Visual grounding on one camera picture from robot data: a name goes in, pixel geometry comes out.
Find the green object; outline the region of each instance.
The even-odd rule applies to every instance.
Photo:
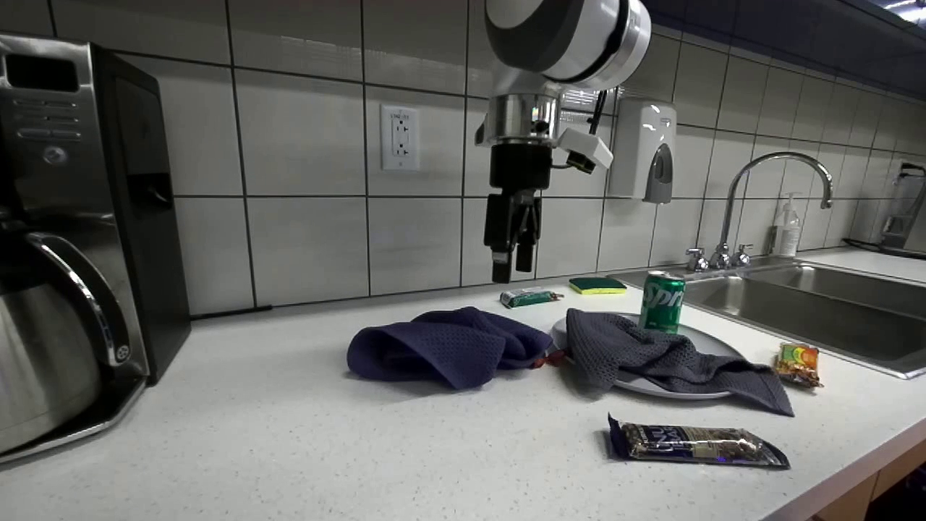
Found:
[[[685,302],[685,278],[669,272],[647,272],[643,286],[638,325],[645,330],[677,334]]]
[[[617,278],[570,278],[579,296],[622,296],[627,286]]]
[[[559,292],[549,291],[524,291],[524,292],[501,292],[496,302],[502,307],[531,307],[531,304],[546,304],[546,302],[559,302]]]

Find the coffee maker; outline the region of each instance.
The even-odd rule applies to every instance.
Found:
[[[0,34],[0,463],[114,425],[185,337],[156,79]]]

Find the dark wrapper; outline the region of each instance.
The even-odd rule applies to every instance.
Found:
[[[786,456],[740,430],[611,424],[611,445],[622,460],[709,463],[789,470]]]

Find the gray cloth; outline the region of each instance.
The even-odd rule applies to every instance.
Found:
[[[589,393],[612,382],[647,380],[664,390],[732,396],[793,417],[781,380],[740,356],[702,356],[685,337],[643,330],[617,314],[567,314],[567,347],[579,386]]]

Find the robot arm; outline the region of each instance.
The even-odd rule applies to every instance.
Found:
[[[518,272],[531,272],[537,192],[549,188],[551,147],[570,152],[567,166],[579,172],[611,168],[612,160],[592,134],[559,134],[560,92],[618,87],[647,50],[651,20],[638,0],[485,0],[485,32],[505,69],[478,134],[492,144],[489,184],[501,188],[489,197],[483,243],[492,281],[505,283],[514,250]]]

